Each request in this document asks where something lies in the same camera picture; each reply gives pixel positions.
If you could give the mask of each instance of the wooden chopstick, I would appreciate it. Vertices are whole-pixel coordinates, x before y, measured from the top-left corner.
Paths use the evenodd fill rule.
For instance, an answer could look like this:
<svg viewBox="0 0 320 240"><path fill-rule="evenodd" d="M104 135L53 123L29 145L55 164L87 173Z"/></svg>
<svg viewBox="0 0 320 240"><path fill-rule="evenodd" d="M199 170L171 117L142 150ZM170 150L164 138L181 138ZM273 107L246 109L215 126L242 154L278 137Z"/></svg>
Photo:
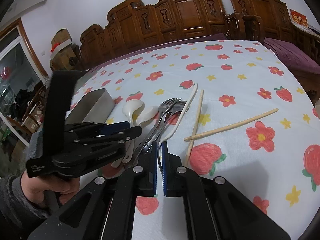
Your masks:
<svg viewBox="0 0 320 240"><path fill-rule="evenodd" d="M224 127L221 127L221 128L217 128L217 129L214 129L214 130L211 130L211 131L207 131L207 132L199 133L199 134L196 134L196 135L192 135L192 136L184 138L183 140L188 142L190 140L197 140L197 139L200 139L200 138L203 138L203 137L207 137L207 136L219 133L219 132L224 132L224 131L227 131L227 130L231 130L233 128L240 127L240 126L245 125L247 123L256 121L256 120L261 119L263 117L266 117L266 116L268 116L270 114L278 112L278 110L279 110L278 108L275 108L275 109L273 109L271 111L265 112L263 114L259 114L259 115L255 116L255 117L243 120L241 122L237 122L237 123L230 124L230 125L227 125L227 126L224 126Z"/></svg>
<svg viewBox="0 0 320 240"><path fill-rule="evenodd" d="M201 89L200 92L200 98L199 98L199 104L198 104L198 110L197 110L197 114L196 114L196 120L195 120L195 125L193 126L193 130L192 130L192 136L196 135L197 130L198 130L198 123L199 123L199 119L200 119L200 114L201 114L201 107L202 107L202 101L203 101L203 89ZM190 140L189 145L188 145L188 150L187 150L187 154L186 154L186 158L185 158L185 166L188 165L189 162L189 158L190 158L190 153L193 147L193 142L195 140Z"/></svg>

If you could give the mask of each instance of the sleeve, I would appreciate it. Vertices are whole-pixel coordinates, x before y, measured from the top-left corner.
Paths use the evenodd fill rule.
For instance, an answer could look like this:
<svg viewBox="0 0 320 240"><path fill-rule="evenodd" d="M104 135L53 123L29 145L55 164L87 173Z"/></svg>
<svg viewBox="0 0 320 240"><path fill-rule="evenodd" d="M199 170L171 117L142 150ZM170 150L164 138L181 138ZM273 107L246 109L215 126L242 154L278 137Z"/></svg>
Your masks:
<svg viewBox="0 0 320 240"><path fill-rule="evenodd" d="M34 206L24 196L20 177L0 179L1 240L27 239L28 235L50 214Z"/></svg>

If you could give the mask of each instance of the human hand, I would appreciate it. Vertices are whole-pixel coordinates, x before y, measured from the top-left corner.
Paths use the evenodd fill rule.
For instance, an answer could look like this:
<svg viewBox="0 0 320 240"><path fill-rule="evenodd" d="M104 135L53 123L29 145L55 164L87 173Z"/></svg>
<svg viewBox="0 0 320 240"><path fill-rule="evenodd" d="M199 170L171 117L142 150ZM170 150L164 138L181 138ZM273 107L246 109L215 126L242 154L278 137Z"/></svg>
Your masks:
<svg viewBox="0 0 320 240"><path fill-rule="evenodd" d="M61 204L65 204L78 191L80 178L64 181L54 175L45 175L41 177L29 178L25 171L21 177L21 188L25 197L32 203L38 204L44 208L44 191L51 190L60 192L59 198Z"/></svg>

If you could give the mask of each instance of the white floral tablecloth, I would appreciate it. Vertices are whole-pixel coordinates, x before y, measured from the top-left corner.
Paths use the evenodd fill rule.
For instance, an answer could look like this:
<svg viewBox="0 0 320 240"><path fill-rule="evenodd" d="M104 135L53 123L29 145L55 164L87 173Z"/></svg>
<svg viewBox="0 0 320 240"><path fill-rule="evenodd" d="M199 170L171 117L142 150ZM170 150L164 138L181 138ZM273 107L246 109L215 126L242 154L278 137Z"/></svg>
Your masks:
<svg viewBox="0 0 320 240"><path fill-rule="evenodd" d="M193 83L198 83L198 91L204 89L198 133L279 108L257 122L195 141L190 167L206 178L224 176L298 239L320 205L320 120L295 77L262 44L189 43L101 65L75 94L71 108L89 91L106 88L116 102L106 122L126 121L126 101L136 98L146 106L158 106L173 97L187 100ZM168 141L169 152L181 158L199 94ZM112 177L120 169L107 165L102 170ZM182 199L163 196L159 172L157 194L138 197L132 239L187 239Z"/></svg>

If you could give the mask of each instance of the fork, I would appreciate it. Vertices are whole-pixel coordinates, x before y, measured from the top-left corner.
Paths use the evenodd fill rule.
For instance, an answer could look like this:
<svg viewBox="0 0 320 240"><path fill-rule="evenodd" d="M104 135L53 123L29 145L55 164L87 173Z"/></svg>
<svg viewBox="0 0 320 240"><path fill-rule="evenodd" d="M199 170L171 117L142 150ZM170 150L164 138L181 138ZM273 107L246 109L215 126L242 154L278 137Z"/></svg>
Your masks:
<svg viewBox="0 0 320 240"><path fill-rule="evenodd" d="M129 162L124 164L124 169L127 170L133 166L133 164L138 159L140 153L142 152L143 148L146 146L146 144L152 139L154 133L156 132L156 129L161 122L162 117L167 114L170 109L174 106L175 103L180 101L181 98L171 98L169 100L164 101L159 105L158 111L159 111L159 118L156 122L156 124L153 126L153 128L150 130L148 135L142 140L142 142L138 145L138 147L134 150L132 153L132 158Z"/></svg>
<svg viewBox="0 0 320 240"><path fill-rule="evenodd" d="M155 135L153 136L152 140L150 140L147 144L147 146L143 149L143 152L148 152L152 146L152 141L155 141L158 139L158 137L160 136L161 132L163 131L163 129L166 127L167 123L170 121L170 119L173 117L174 114L179 113L183 110L184 106L186 104L186 101L178 101L177 103L174 104L174 106L172 107L172 111L171 114L169 116L169 118L167 118L165 120L165 116L169 113L167 113L166 115L164 115L164 117L161 120L161 124L159 126L159 129L157 130L157 132L155 133Z"/></svg>

